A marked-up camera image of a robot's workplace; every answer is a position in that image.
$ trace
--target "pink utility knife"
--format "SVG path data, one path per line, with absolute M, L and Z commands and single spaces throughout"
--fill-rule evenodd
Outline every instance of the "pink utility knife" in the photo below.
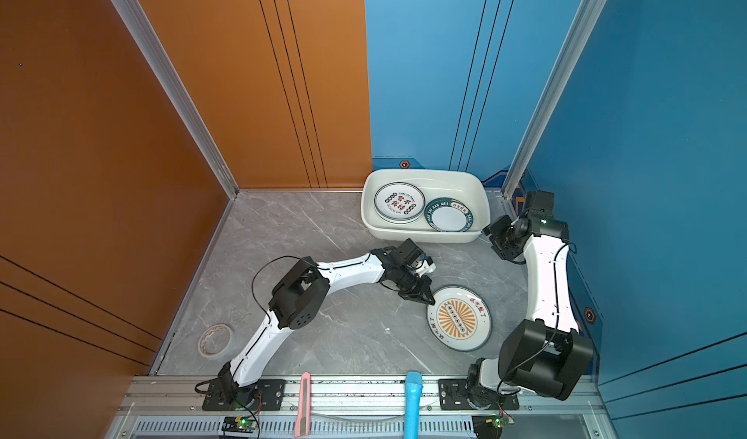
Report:
M 312 410 L 312 375 L 304 373 L 301 376 L 301 386 L 298 390 L 298 417 L 296 418 L 295 437 L 309 435 Z

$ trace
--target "white plate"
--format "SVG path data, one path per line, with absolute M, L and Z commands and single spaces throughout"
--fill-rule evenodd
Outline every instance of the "white plate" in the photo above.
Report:
M 444 345 L 460 352 L 480 348 L 490 338 L 488 307 L 480 296 L 462 287 L 444 287 L 428 306 L 428 327 Z
M 438 231 L 467 231 L 474 218 L 467 206 L 452 198 L 438 198 L 425 207 L 425 220 Z
M 425 209 L 423 192 L 409 183 L 385 184 L 373 197 L 378 215 L 392 223 L 416 220 Z

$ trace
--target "orange sunburst pattern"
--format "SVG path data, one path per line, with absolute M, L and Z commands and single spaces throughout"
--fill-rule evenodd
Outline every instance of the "orange sunburst pattern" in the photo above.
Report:
M 452 338 L 467 338 L 477 326 L 477 317 L 467 303 L 450 299 L 438 307 L 438 324 Z

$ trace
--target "plate with orange sunburst design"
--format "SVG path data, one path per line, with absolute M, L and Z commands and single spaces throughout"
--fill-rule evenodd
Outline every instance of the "plate with orange sunburst design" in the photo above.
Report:
M 488 307 L 480 296 L 463 287 L 444 287 L 435 292 L 427 310 L 428 327 L 444 345 L 460 352 L 480 348 L 490 337 Z

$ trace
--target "robotic arm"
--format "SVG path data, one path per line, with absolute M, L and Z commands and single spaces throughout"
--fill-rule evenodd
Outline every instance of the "robotic arm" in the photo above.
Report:
M 565 258 L 568 224 L 556 220 L 554 194 L 532 191 L 521 216 L 503 216 L 483 232 L 501 259 L 515 264 L 524 254 L 529 280 L 527 316 L 503 341 L 497 359 L 479 359 L 467 376 L 468 398 L 478 408 L 509 394 L 511 386 L 535 390 L 544 397 L 565 400 L 589 366 L 594 349 L 579 334 L 571 311 Z M 507 385 L 507 390 L 500 390 Z
M 299 259 L 273 289 L 269 311 L 246 347 L 218 373 L 223 399 L 251 399 L 256 383 L 277 349 L 294 330 L 312 322 L 324 298 L 358 284 L 389 280 L 403 299 L 434 304 L 430 277 L 435 270 L 412 240 L 399 247 L 372 249 L 367 255 L 331 263 Z

